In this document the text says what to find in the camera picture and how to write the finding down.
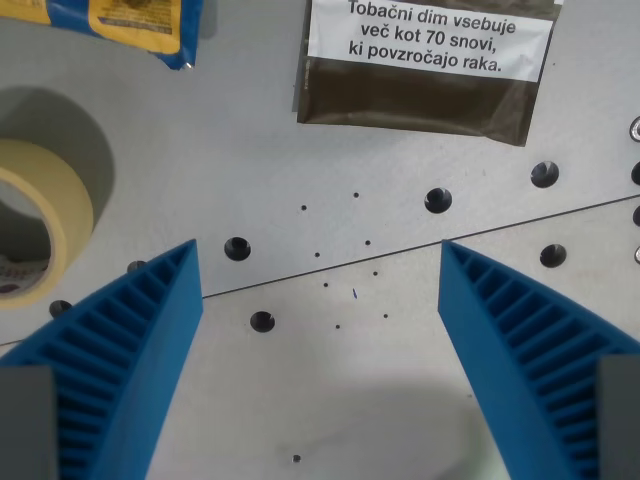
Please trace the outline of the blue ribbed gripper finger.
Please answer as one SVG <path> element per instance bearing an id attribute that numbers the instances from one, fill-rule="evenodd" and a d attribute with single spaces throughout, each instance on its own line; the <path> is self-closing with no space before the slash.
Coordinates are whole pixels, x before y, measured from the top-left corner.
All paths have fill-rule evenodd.
<path id="1" fill-rule="evenodd" d="M 95 291 L 1 358 L 48 367 L 63 479 L 146 477 L 203 314 L 189 240 Z"/>
<path id="2" fill-rule="evenodd" d="M 513 479 L 600 476 L 596 365 L 639 343 L 557 291 L 441 245 L 438 312 Z"/>

